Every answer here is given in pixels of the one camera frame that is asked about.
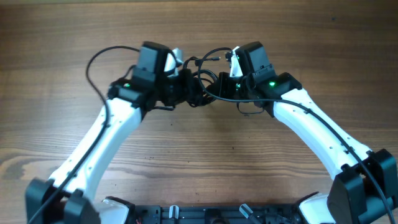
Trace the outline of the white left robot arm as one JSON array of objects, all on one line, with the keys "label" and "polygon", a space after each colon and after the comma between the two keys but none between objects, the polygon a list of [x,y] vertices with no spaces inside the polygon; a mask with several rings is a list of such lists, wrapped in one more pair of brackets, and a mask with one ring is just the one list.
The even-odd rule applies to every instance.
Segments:
[{"label": "white left robot arm", "polygon": [[148,112],[174,110],[194,96],[195,86],[190,72],[178,70],[180,49],[145,41],[137,52],[137,63],[99,95],[100,114],[68,159],[48,180],[28,185],[28,223],[135,223],[133,203],[117,197],[94,203],[100,180]]}]

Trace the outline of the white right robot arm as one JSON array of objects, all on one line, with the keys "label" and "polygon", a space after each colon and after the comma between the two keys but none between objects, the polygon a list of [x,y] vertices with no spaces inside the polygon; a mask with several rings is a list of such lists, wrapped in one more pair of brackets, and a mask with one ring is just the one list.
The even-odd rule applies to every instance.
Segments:
[{"label": "white right robot arm", "polygon": [[225,48],[229,72],[219,77],[216,99],[254,103],[290,128],[319,158],[333,183],[296,207],[302,223],[395,222],[397,164],[385,149],[373,151],[339,127],[289,73],[277,74],[264,46],[251,42]]}]

